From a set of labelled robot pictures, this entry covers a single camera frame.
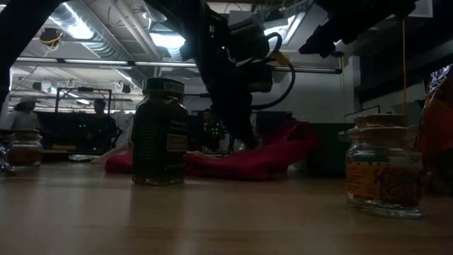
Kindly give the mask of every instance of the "orange wire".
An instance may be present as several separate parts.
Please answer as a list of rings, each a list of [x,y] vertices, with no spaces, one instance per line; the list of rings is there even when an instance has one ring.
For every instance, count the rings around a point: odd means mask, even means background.
[[[407,114],[407,69],[406,69],[406,20],[403,20],[403,109],[404,114]]]

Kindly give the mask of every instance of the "dark glass jar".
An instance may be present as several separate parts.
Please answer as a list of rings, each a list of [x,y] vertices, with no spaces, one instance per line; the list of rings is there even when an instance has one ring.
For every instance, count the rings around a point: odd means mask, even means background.
[[[414,149],[412,133],[403,115],[357,117],[348,131],[352,140],[346,154],[348,203],[367,213],[416,218],[423,163]]]
[[[184,84],[150,78],[137,104],[132,180],[166,186],[184,182],[188,113],[183,106]]]
[[[14,130],[8,145],[8,162],[13,171],[37,170],[41,166],[42,145],[38,130]]]

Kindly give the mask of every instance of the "table surface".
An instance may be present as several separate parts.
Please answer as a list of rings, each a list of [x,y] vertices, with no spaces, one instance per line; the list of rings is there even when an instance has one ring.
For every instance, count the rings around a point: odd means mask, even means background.
[[[453,254],[453,200],[366,215],[344,180],[189,179],[153,188],[88,164],[0,177],[0,254]]]

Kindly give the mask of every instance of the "desk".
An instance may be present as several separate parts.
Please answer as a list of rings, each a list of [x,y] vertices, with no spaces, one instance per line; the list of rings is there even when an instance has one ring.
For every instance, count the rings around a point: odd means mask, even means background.
[[[343,180],[134,186],[88,164],[0,178],[0,254],[452,254],[453,200],[421,220],[345,204]]]

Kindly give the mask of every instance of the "hat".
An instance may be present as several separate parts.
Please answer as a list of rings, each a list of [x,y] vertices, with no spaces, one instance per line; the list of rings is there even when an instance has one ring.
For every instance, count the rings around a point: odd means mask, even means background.
[[[19,103],[39,103],[39,101],[32,96],[23,96]]]

